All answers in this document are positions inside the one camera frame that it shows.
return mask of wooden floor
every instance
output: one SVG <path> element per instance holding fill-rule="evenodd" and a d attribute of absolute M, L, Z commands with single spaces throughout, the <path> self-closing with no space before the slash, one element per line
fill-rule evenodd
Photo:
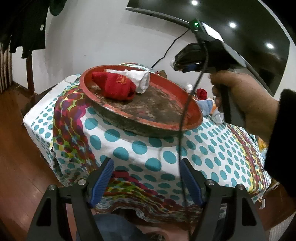
<path fill-rule="evenodd" d="M 28 101 L 16 87 L 0 94 L 0 218 L 17 241 L 25 240 L 34 212 L 48 185 L 60 185 L 22 125 L 20 108 Z M 280 187 L 259 210 L 265 230 L 277 225 L 296 206 Z M 75 234 L 73 211 L 69 223 Z"/>

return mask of metal screw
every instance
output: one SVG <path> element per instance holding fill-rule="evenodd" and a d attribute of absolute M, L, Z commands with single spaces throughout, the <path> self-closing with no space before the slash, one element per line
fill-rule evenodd
<path fill-rule="evenodd" d="M 242 184 L 238 184 L 237 187 L 239 190 L 244 190 L 244 185 L 242 185 Z"/>
<path fill-rule="evenodd" d="M 212 179 L 209 179 L 206 181 L 206 184 L 209 186 L 213 186 L 215 184 L 215 182 Z"/>
<path fill-rule="evenodd" d="M 52 191 L 52 190 L 54 190 L 56 187 L 57 187 L 57 186 L 56 186 L 55 184 L 51 184 L 51 185 L 49 185 L 48 189 L 49 189 L 50 191 Z"/>
<path fill-rule="evenodd" d="M 83 186 L 84 184 L 86 184 L 86 180 L 85 180 L 85 179 L 80 179 L 80 180 L 78 181 L 78 184 L 79 184 L 80 186 Z"/>

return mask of rolled red sock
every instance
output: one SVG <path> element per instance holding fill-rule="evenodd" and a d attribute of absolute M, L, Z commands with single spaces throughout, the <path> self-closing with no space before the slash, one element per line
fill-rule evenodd
<path fill-rule="evenodd" d="M 136 93 L 136 85 L 121 74 L 93 72 L 91 79 L 102 89 L 102 95 L 115 100 L 131 100 Z"/>
<path fill-rule="evenodd" d="M 197 89 L 196 96 L 200 100 L 206 100 L 207 99 L 207 92 L 204 89 Z"/>

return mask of white wall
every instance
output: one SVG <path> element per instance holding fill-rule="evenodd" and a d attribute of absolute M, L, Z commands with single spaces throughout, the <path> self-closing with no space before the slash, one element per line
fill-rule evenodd
<path fill-rule="evenodd" d="M 46 49 L 33 51 L 35 92 L 41 93 L 65 77 L 103 64 L 137 62 L 152 66 L 163 56 L 172 41 L 186 28 L 155 17 L 125 10 L 128 0 L 68 0 L 57 17 L 50 14 L 46 23 Z M 195 42 L 188 32 L 179 39 L 156 70 L 164 69 L 168 79 L 180 85 L 193 84 L 198 73 L 174 71 L 170 60 L 184 46 Z M 14 81 L 27 87 L 25 60 L 21 48 L 13 54 Z M 294 65 L 296 46 L 291 42 L 287 67 L 279 90 L 296 90 Z M 200 88 L 211 94 L 210 80 L 203 77 Z"/>

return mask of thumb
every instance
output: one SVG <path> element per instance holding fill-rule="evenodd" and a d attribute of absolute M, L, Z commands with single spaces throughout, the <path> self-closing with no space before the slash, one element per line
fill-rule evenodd
<path fill-rule="evenodd" d="M 221 70 L 210 75 L 212 85 L 225 85 L 228 87 L 233 87 L 235 85 L 235 80 L 237 79 L 237 74 L 231 71 Z"/>

